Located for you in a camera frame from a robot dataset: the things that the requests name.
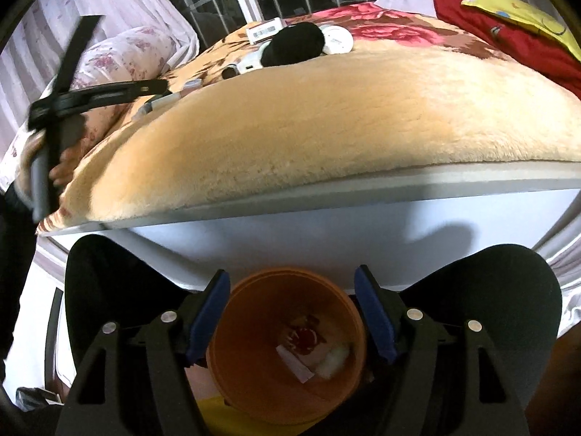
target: pink floral fabric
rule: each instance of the pink floral fabric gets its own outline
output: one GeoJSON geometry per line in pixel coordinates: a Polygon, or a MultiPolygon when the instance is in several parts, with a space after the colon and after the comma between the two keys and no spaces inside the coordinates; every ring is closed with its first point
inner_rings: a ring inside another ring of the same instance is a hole
{"type": "MultiPolygon", "coordinates": [[[[72,89],[156,78],[169,69],[167,61],[175,51],[175,41],[156,28],[130,29],[95,44],[83,53],[72,89]]],[[[43,96],[50,93],[51,85],[43,96]]],[[[83,154],[87,154],[105,137],[125,108],[125,105],[105,106],[85,113],[86,135],[81,140],[83,154]]],[[[0,188],[3,190],[14,181],[20,152],[29,135],[25,123],[16,133],[0,164],[0,188]]]]}
{"type": "Polygon", "coordinates": [[[402,46],[425,48],[440,46],[447,51],[461,52],[478,58],[509,56],[485,41],[452,25],[442,27],[438,20],[421,15],[384,9],[374,3],[358,3],[288,20],[290,24],[311,21],[316,24],[335,24],[349,30],[353,39],[389,39],[402,46]]]}

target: white round container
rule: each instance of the white round container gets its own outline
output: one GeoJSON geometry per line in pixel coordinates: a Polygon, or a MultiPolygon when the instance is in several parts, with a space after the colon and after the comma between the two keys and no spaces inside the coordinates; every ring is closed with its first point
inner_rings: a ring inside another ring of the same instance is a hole
{"type": "Polygon", "coordinates": [[[324,24],[319,29],[325,36],[323,54],[345,54],[353,48],[353,36],[341,26],[324,24]]]}

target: bed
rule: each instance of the bed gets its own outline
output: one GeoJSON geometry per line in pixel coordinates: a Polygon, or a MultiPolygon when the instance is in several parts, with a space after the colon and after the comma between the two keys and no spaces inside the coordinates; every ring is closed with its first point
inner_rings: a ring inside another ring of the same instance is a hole
{"type": "Polygon", "coordinates": [[[164,75],[201,90],[125,111],[39,234],[107,234],[198,289],[217,268],[293,265],[350,290],[360,263],[405,288],[502,242],[556,257],[579,212],[577,96],[436,18],[360,3],[299,21],[346,27],[354,50],[225,81],[253,50],[230,34],[164,75]]]}

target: white wall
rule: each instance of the white wall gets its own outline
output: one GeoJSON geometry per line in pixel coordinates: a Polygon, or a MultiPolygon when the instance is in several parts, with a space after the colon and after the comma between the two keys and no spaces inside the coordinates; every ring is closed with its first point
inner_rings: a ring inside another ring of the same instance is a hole
{"type": "Polygon", "coordinates": [[[54,279],[32,264],[20,297],[14,344],[6,361],[4,388],[13,401],[18,387],[44,388],[46,327],[55,289],[54,279]]]}

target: white device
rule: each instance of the white device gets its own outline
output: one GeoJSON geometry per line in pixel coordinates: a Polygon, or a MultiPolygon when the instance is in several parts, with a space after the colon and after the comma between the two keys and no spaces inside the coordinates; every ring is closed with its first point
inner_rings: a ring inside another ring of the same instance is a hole
{"type": "Polygon", "coordinates": [[[246,34],[248,35],[248,40],[254,45],[273,37],[282,28],[286,27],[286,25],[287,23],[281,20],[281,18],[274,18],[273,20],[266,21],[266,23],[247,29],[246,34]]]}
{"type": "Polygon", "coordinates": [[[346,54],[353,49],[353,35],[349,30],[331,24],[319,26],[325,36],[323,54],[346,54]]]}
{"type": "Polygon", "coordinates": [[[262,58],[262,53],[264,52],[264,49],[266,49],[266,47],[269,44],[270,41],[266,41],[256,51],[253,51],[250,54],[245,55],[240,60],[239,63],[227,65],[225,68],[222,69],[222,78],[228,79],[236,77],[236,75],[246,74],[246,72],[252,72],[253,70],[262,68],[260,59],[262,58]]]}

